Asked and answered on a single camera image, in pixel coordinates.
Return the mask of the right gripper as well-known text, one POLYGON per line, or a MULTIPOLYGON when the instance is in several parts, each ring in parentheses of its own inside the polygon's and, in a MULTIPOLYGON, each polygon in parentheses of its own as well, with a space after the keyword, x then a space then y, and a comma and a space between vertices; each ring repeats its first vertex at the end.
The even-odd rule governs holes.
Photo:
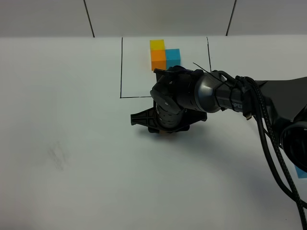
MULTIPOLYGON (((184 132, 188 131, 190 125, 199 121, 207 120, 206 112, 199 112, 190 109, 183 109, 178 114, 172 114, 169 111, 164 110, 156 102, 153 104, 156 112, 156 120, 166 133, 184 132)), ((162 133, 162 130, 149 127, 150 133, 162 133)))

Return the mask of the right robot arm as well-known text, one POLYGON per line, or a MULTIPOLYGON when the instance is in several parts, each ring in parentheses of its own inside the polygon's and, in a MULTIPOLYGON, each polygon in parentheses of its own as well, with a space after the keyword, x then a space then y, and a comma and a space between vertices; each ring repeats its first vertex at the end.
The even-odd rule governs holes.
POLYGON ((299 169, 307 169, 307 80, 252 80, 231 77, 223 71, 204 72, 182 66, 156 69, 157 82, 150 95, 155 111, 150 132, 176 132, 206 119, 206 113, 230 109, 246 119, 256 116, 256 106, 266 112, 267 129, 299 169))

